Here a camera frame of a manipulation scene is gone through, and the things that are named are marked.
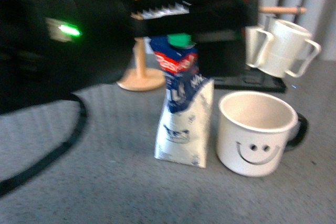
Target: green led light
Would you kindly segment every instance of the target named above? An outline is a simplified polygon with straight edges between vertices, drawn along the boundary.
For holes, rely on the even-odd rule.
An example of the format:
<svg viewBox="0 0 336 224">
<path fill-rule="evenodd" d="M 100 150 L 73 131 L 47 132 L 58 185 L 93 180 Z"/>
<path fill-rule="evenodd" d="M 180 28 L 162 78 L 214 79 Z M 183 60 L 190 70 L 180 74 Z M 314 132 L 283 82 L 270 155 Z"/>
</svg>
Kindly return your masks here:
<svg viewBox="0 0 336 224">
<path fill-rule="evenodd" d="M 75 36 L 75 37 L 79 37 L 82 35 L 82 33 L 80 32 L 80 30 L 78 30 L 76 27 L 71 27 L 71 26 L 67 26 L 67 25 L 60 25 L 59 29 L 68 35 L 71 36 Z"/>
</svg>

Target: smiley face mug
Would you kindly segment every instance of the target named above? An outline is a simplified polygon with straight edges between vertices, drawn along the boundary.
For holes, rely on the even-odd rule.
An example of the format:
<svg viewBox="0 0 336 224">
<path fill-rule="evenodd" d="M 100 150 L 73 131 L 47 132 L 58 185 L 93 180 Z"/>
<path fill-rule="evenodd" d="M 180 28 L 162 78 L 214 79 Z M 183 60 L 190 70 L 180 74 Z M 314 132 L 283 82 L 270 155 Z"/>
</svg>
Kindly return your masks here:
<svg viewBox="0 0 336 224">
<path fill-rule="evenodd" d="M 230 170 L 250 177 L 271 174 L 282 154 L 298 146 L 308 121 L 289 104 L 255 91 L 231 92 L 219 101 L 217 155 Z M 288 140 L 300 122 L 297 135 Z"/>
</svg>

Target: gray carpet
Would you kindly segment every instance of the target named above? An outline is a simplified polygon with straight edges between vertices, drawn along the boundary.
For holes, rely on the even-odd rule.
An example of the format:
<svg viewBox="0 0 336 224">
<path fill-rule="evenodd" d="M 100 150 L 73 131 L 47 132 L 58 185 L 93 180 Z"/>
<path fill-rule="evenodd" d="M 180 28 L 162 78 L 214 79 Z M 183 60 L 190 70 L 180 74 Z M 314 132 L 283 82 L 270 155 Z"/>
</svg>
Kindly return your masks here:
<svg viewBox="0 0 336 224">
<path fill-rule="evenodd" d="M 157 67 L 153 56 L 149 66 Z M 215 155 L 215 90 L 207 168 L 153 157 L 164 87 L 129 92 L 100 85 L 78 92 L 89 110 L 81 143 L 50 169 L 0 199 L 0 223 L 335 223 L 336 62 L 314 61 L 274 94 L 310 121 L 298 149 L 263 178 L 228 170 Z M 0 117 L 0 177 L 60 144 L 77 105 L 60 101 Z"/>
</svg>

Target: black cable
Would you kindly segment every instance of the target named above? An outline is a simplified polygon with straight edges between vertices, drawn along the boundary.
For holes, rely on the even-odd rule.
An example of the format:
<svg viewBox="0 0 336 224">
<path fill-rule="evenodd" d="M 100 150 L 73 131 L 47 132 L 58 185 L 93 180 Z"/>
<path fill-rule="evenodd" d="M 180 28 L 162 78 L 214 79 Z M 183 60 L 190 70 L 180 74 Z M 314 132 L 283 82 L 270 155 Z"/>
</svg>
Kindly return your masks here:
<svg viewBox="0 0 336 224">
<path fill-rule="evenodd" d="M 57 159 L 67 153 L 76 143 L 79 142 L 80 137 L 83 133 L 85 128 L 85 124 L 87 122 L 87 109 L 83 101 L 76 95 L 70 94 L 68 98 L 64 99 L 67 101 L 74 101 L 78 102 L 80 106 L 80 113 L 78 117 L 77 124 L 69 136 L 69 138 L 64 141 L 61 145 L 57 148 L 52 150 L 46 156 L 41 158 L 38 162 L 36 162 L 31 167 L 27 168 L 26 170 L 20 172 L 19 174 L 3 180 L 0 182 L 0 198 L 4 197 L 14 189 L 22 186 L 23 184 L 27 183 L 33 177 L 40 174 L 43 170 L 45 170 L 48 166 L 54 163 Z"/>
</svg>

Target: smiley face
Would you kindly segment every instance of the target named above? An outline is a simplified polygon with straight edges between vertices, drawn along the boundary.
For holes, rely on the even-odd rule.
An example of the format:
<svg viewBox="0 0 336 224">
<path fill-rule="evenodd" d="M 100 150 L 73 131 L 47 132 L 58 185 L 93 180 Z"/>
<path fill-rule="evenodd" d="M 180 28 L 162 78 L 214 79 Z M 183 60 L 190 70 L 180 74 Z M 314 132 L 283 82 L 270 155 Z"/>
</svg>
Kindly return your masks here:
<svg viewBox="0 0 336 224">
<path fill-rule="evenodd" d="M 237 144 L 237 152 L 240 155 L 240 157 L 245 161 L 248 162 L 249 164 L 252 165 L 265 165 L 268 162 L 270 162 L 273 158 L 276 157 L 276 155 L 278 154 L 279 150 L 280 150 L 280 146 L 276 145 L 273 149 L 273 151 L 270 153 L 270 155 L 268 155 L 266 158 L 264 158 L 263 160 L 257 161 L 257 162 L 252 162 L 249 161 L 248 159 L 246 159 L 243 155 L 242 155 L 242 151 L 241 151 L 241 143 L 240 142 L 236 142 Z M 271 150 L 271 147 L 268 145 L 264 145 L 261 147 L 261 150 L 258 150 L 258 147 L 255 144 L 250 144 L 249 146 L 250 151 L 251 152 L 269 152 Z"/>
</svg>

